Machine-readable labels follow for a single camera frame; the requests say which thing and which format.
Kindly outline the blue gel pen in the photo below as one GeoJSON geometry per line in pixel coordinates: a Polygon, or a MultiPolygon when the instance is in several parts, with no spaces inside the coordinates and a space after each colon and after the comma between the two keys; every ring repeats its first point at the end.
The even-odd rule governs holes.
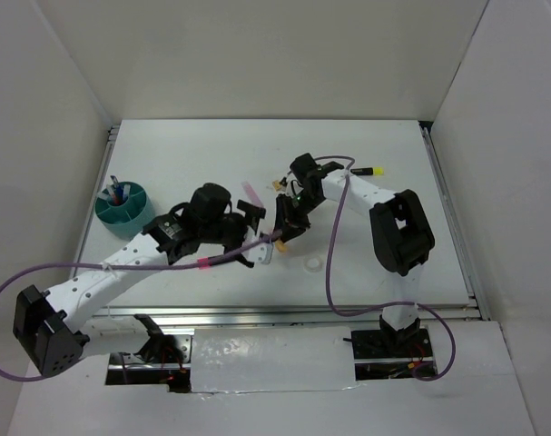
{"type": "Polygon", "coordinates": [[[119,190],[119,182],[118,182],[116,176],[114,176],[114,175],[110,175],[110,179],[111,179],[111,182],[112,182],[113,191],[115,192],[115,195],[117,196],[118,195],[118,190],[119,190]]]}

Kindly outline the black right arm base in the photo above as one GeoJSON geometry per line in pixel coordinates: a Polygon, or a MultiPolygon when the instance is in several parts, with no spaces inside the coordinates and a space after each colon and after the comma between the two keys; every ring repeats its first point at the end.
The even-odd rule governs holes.
{"type": "Polygon", "coordinates": [[[400,345],[389,344],[381,330],[351,331],[343,341],[351,345],[355,363],[430,362],[434,357],[425,328],[400,345]]]}

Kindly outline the lilac highlighter marker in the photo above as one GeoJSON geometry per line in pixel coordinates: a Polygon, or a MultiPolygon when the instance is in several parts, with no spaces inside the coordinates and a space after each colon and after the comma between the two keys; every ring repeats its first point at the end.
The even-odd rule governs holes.
{"type": "Polygon", "coordinates": [[[256,191],[253,189],[253,187],[251,186],[251,184],[249,182],[247,182],[247,181],[242,182],[241,187],[242,187],[242,190],[247,195],[247,198],[248,198],[249,202],[253,206],[255,206],[257,208],[261,208],[261,209],[265,208],[261,198],[259,197],[259,195],[257,195],[256,191]]]}

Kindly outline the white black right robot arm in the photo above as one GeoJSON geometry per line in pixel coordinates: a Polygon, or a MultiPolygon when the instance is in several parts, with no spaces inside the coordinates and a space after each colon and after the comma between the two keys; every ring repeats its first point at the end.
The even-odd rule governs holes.
{"type": "Polygon", "coordinates": [[[314,158],[303,154],[290,164],[289,174],[300,186],[294,193],[291,181],[276,182],[274,229],[280,243],[287,243],[310,228],[309,214],[324,201],[333,201],[338,209],[332,225],[325,266],[325,290],[333,312],[355,317],[364,310],[338,309],[331,298],[330,273],[339,220],[345,208],[369,221],[374,254],[388,274],[391,298],[373,309],[380,310],[380,344],[384,352],[400,356],[419,332],[418,288],[423,267],[435,247],[435,237],[418,195],[407,189],[400,193],[380,188],[351,171],[355,160],[346,156],[314,158]]]}

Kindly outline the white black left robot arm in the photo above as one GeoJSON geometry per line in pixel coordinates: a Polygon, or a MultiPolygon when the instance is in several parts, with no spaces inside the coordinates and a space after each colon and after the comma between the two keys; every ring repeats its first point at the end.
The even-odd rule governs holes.
{"type": "Polygon", "coordinates": [[[102,307],[138,282],[170,270],[197,253],[203,244],[219,245],[223,253],[202,259],[197,268],[238,262],[251,268],[255,254],[268,242],[260,233],[264,208],[239,200],[216,183],[197,188],[190,201],[147,223],[122,249],[82,273],[44,291],[31,285],[16,298],[13,333],[44,378],[75,365],[90,341],[82,328],[102,307]]]}

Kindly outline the orange highlighter marker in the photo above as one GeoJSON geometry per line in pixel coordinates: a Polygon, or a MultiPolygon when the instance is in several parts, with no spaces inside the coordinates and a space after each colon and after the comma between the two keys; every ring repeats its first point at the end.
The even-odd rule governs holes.
{"type": "Polygon", "coordinates": [[[282,239],[284,235],[285,232],[282,229],[273,229],[271,232],[271,243],[279,253],[286,253],[288,251],[287,245],[282,239]]]}

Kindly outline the clear capped pen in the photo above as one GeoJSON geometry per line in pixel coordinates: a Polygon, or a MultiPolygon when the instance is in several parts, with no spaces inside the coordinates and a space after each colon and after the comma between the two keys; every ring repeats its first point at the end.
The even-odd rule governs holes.
{"type": "Polygon", "coordinates": [[[104,190],[97,194],[97,197],[103,201],[112,203],[114,201],[114,192],[110,186],[107,186],[104,190]]]}

